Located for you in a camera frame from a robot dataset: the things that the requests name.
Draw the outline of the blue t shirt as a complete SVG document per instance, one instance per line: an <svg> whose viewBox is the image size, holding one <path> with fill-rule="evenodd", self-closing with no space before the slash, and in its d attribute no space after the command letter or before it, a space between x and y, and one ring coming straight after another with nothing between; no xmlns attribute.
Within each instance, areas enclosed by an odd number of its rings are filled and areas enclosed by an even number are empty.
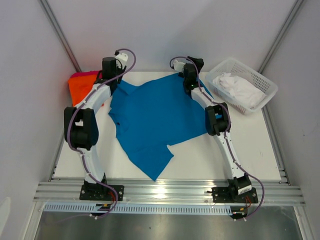
<svg viewBox="0 0 320 240"><path fill-rule="evenodd" d="M205 134L205 111L184 91L183 78L168 75L134 86L122 81L109 116L129 160L155 181L174 156L168 146Z"/></svg>

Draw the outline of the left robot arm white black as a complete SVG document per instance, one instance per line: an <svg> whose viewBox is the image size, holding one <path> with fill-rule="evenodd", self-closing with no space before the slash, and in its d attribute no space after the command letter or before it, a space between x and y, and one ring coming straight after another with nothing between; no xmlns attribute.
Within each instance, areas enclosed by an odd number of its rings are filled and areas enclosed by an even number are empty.
<svg viewBox="0 0 320 240"><path fill-rule="evenodd" d="M128 55L116 53L114 57L102 59L102 70L84 99L73 107L64 110L64 138L69 147L79 154L85 172L84 191L97 200L103 200L112 189L107 185L105 172L102 170L97 153L99 129L96 113L108 100L127 68Z"/></svg>

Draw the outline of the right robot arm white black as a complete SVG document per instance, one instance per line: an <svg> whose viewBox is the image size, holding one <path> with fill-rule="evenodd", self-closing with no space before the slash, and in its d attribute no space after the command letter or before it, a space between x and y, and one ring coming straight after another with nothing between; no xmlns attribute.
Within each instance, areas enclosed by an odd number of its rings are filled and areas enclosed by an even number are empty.
<svg viewBox="0 0 320 240"><path fill-rule="evenodd" d="M252 190L252 183L238 162L233 142L231 140L231 117L228 106L224 102L217 102L201 84L199 73L204 65L201 58L182 57L186 62L177 58L170 61L170 67L183 77L185 93L203 109L205 114L205 128L212 136L230 168L231 178L228 179L228 196L234 202L239 202Z"/></svg>

